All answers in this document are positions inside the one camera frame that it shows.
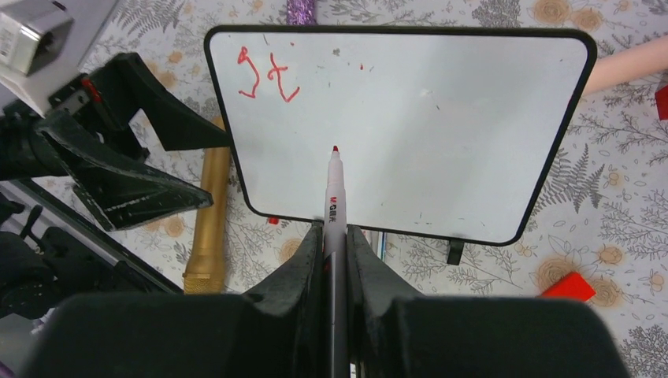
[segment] patterned tablecloth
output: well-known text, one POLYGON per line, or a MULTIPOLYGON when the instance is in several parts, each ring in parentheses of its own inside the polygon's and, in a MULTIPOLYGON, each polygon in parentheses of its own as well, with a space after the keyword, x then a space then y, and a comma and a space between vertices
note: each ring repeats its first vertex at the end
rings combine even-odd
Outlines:
MULTIPOLYGON (((86 68, 138 51, 176 97, 216 120, 205 33, 218 24, 282 24, 285 17, 285 0, 127 0, 86 68)), ((605 57, 668 34, 668 0, 321 0, 317 18, 320 24, 580 28, 605 57)), ((534 296, 578 271, 596 289, 589 304, 631 372, 668 376, 668 121, 658 120, 653 99, 665 83, 653 75, 581 101, 519 242, 467 245, 461 265, 450 266, 444 242, 391 235, 386 262, 419 290, 439 295, 534 296)), ((199 185, 202 151, 164 152, 143 115, 133 128, 152 151, 148 164, 199 185)), ((39 183, 91 219, 71 180, 39 183)), ((246 207, 234 169, 229 183, 227 287, 244 291, 286 261, 309 226, 268 224, 246 207)), ((112 237, 182 284, 194 224, 188 212, 112 237)))

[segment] red handwritten character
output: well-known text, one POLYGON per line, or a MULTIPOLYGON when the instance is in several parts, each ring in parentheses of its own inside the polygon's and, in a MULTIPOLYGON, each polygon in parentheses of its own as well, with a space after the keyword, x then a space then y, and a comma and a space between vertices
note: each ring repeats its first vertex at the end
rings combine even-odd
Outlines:
POLYGON ((255 90, 257 90, 258 85, 260 85, 260 72, 258 72, 258 69, 256 69, 255 65, 253 64, 253 61, 248 57, 248 49, 245 46, 241 46, 241 52, 239 52, 239 57, 236 59, 236 64, 241 65, 245 61, 248 62, 250 67, 253 69, 253 72, 255 72, 255 84, 253 84, 253 90, 250 93, 239 91, 239 94, 250 98, 255 98, 255 90))
POLYGON ((283 101, 285 102, 290 102, 292 101, 293 98, 299 93, 299 87, 295 89, 292 94, 289 96, 285 97, 285 93, 283 92, 283 84, 280 82, 280 72, 281 71, 287 71, 288 67, 283 66, 279 67, 276 65, 276 62, 273 60, 273 53, 269 54, 269 60, 272 62, 273 68, 269 70, 269 73, 267 73, 267 79, 273 80, 273 74, 276 73, 276 81, 278 81, 278 91, 280 92, 280 96, 283 98, 283 101))

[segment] whiteboard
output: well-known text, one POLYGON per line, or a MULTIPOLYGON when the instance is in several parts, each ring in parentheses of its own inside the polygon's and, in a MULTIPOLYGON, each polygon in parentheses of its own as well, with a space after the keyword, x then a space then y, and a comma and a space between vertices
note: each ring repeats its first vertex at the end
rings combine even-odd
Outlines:
POLYGON ((596 59, 568 30, 220 26, 205 52, 248 206, 323 218, 332 146, 347 221, 519 238, 596 59))

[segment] floral tablecloth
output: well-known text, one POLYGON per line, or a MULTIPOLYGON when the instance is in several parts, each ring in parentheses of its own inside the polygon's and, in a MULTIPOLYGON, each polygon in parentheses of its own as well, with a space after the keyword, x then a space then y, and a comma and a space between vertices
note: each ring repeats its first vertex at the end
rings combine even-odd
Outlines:
MULTIPOLYGON (((176 97, 220 117, 202 41, 218 24, 282 24, 285 1, 127 0, 87 69, 135 50, 176 97)), ((580 28, 605 57, 668 34, 668 0, 321 0, 320 24, 580 28)), ((581 100, 522 239, 498 248, 467 245, 446 265, 446 243, 390 235, 386 262, 427 294, 534 296, 568 272, 596 289, 604 319, 635 376, 668 376, 668 121, 659 121, 653 75, 581 100)), ((145 116, 133 122, 148 164, 199 184, 202 151, 166 153, 145 116)), ((66 178, 39 183, 91 219, 66 178)), ((244 291, 285 262, 308 224, 266 219, 246 207, 230 172, 227 288, 244 291)), ((195 213, 112 237, 182 284, 195 213)))

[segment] gold cylinder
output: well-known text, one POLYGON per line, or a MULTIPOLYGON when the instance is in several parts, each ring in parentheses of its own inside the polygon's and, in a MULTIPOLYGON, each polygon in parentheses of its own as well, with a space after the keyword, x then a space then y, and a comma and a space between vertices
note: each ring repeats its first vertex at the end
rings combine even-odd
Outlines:
MULTIPOLYGON (((213 119, 225 128, 221 117, 213 119)), ((192 253, 184 272, 185 294, 220 293, 225 285, 225 211, 230 152, 227 147, 204 151, 200 187, 211 193, 213 205, 197 210, 192 253)))

